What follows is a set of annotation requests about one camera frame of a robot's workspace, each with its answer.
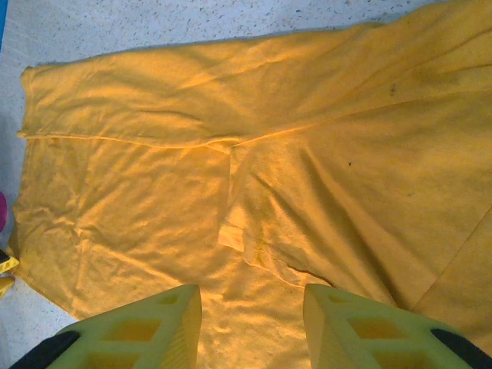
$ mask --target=pink object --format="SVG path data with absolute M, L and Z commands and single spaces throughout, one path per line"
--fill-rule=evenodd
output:
M 5 223 L 7 223 L 7 215 L 8 215 L 7 199 L 0 192 L 0 232 L 3 231 Z

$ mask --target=white floor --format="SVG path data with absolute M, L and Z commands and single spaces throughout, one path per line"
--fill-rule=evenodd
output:
M 389 22 L 437 0 L 10 0 L 0 52 L 0 191 L 18 195 L 25 67 L 130 48 Z M 4 248 L 12 214 L 0 234 Z M 20 280 L 0 301 L 0 368 L 73 322 Z

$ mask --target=fold in fabric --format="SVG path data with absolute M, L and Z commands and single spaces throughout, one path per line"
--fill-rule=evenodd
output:
M 312 281 L 490 354 L 491 45 L 454 0 L 29 68 L 17 273 L 76 317 L 200 284 L 198 367 L 308 367 Z

